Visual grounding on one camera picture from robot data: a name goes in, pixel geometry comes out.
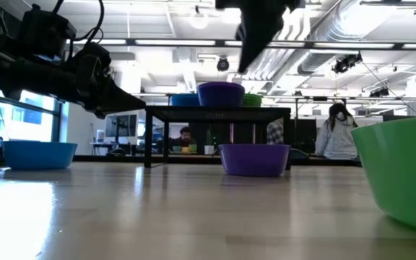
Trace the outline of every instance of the dark hair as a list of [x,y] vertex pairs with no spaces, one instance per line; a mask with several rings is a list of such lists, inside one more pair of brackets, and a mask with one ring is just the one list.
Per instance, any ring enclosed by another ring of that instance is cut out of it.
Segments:
[[181,128],[181,130],[179,131],[179,134],[182,133],[190,133],[191,129],[188,126],[184,126],[183,128]]
[[[342,113],[344,118],[338,119],[337,116],[339,113]],[[347,118],[352,118],[350,112],[346,109],[346,106],[342,103],[336,103],[333,104],[329,109],[329,115],[330,117],[325,121],[325,123],[328,125],[330,124],[330,129],[333,131],[335,128],[335,120],[338,121],[346,121]],[[355,123],[354,119],[352,120],[352,126],[358,127],[358,125]]]

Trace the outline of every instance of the person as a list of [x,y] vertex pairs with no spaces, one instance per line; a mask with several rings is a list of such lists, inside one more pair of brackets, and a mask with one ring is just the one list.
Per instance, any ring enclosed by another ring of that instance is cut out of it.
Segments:
[[170,149],[172,150],[174,146],[179,147],[188,147],[190,144],[196,144],[195,140],[191,138],[191,129],[187,126],[184,126],[179,131],[180,136],[176,139],[170,140]]
[[283,144],[283,118],[267,125],[267,144]]
[[316,139],[316,155],[332,160],[349,160],[358,156],[351,131],[358,127],[345,105],[334,104],[329,118],[320,128]]

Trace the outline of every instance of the man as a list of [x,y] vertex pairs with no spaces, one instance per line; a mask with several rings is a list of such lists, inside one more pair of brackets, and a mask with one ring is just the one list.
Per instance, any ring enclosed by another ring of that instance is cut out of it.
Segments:
[[283,118],[267,126],[267,144],[283,144]]
[[174,146],[179,147],[188,147],[190,144],[196,144],[195,140],[191,138],[191,130],[189,127],[184,126],[180,131],[180,137],[176,139],[171,139],[170,149],[172,150]]

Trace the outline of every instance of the white shirt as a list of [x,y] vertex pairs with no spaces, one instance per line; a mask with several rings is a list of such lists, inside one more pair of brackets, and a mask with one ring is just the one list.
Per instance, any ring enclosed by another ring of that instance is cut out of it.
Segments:
[[333,131],[330,122],[325,121],[317,134],[316,155],[323,155],[333,160],[349,160],[358,156],[351,135],[351,131],[355,128],[354,119],[348,116],[342,121],[344,118],[343,113],[337,115]]

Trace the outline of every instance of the plaid shirt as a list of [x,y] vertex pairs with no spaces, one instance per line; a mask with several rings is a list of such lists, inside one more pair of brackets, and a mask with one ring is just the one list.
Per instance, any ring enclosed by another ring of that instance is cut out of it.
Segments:
[[283,144],[283,119],[277,119],[267,126],[267,144]]

